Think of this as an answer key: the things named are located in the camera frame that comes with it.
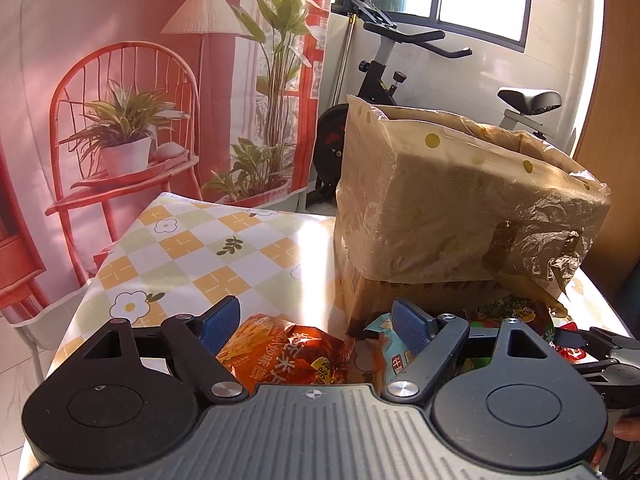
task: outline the blue gripper pad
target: blue gripper pad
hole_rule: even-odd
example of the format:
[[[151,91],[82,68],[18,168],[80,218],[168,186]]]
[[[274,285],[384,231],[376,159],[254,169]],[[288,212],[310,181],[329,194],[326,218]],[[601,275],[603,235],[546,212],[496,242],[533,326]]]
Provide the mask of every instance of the blue gripper pad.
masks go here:
[[[240,302],[235,296],[227,296],[214,308],[215,311],[202,320],[200,341],[210,353],[218,355],[240,325]]]
[[[436,320],[407,300],[394,301],[391,324],[414,355],[422,352],[438,333]]]

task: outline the table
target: table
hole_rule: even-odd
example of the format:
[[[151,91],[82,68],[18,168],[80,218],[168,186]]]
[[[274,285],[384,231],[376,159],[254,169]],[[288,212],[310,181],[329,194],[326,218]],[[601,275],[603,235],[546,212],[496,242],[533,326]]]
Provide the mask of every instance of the table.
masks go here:
[[[344,338],[348,320],[334,266],[334,222],[162,193],[91,282],[49,373],[111,317],[126,317],[134,327],[156,326],[175,314],[198,315],[227,294],[239,298],[242,320],[268,314]],[[559,297],[579,328],[628,335],[581,270]],[[35,465],[25,444],[18,477]]]

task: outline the plant pot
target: plant pot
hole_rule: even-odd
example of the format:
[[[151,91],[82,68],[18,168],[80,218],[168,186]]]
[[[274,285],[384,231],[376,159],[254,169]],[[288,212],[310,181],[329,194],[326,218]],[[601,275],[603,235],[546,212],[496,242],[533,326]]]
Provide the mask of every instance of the plant pot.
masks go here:
[[[264,204],[268,204],[269,202],[274,202],[275,200],[284,197],[287,194],[287,186],[289,185],[289,181],[285,180],[281,186],[278,186],[274,189],[270,189],[263,193],[259,193],[257,195],[248,196],[247,198],[243,198],[241,200],[237,200],[233,202],[229,195],[223,196],[217,203],[232,205],[235,207],[258,207]]]
[[[101,148],[100,158],[107,174],[111,177],[144,171],[148,167],[151,137],[121,144],[111,148]]]

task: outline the circular mount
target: circular mount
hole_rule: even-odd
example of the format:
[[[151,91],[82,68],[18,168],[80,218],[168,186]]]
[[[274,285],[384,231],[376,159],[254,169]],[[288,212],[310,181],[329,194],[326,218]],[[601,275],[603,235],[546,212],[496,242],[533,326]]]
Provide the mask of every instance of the circular mount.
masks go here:
[[[525,336],[542,357],[510,355],[511,343]],[[541,338],[506,320],[492,362],[445,384],[430,419],[462,455],[503,470],[539,472],[589,459],[607,412],[593,387]]]
[[[160,458],[190,434],[198,407],[184,384],[140,361],[135,369],[115,361],[61,367],[27,400],[22,425],[40,462],[123,470]]]

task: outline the bike seat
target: bike seat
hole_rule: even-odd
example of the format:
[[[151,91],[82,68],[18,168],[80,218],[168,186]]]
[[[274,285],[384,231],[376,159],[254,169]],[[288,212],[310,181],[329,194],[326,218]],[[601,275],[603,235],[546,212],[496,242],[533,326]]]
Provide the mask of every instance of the bike seat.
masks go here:
[[[562,106],[562,97],[555,90],[503,87],[498,97],[524,115],[540,115]]]

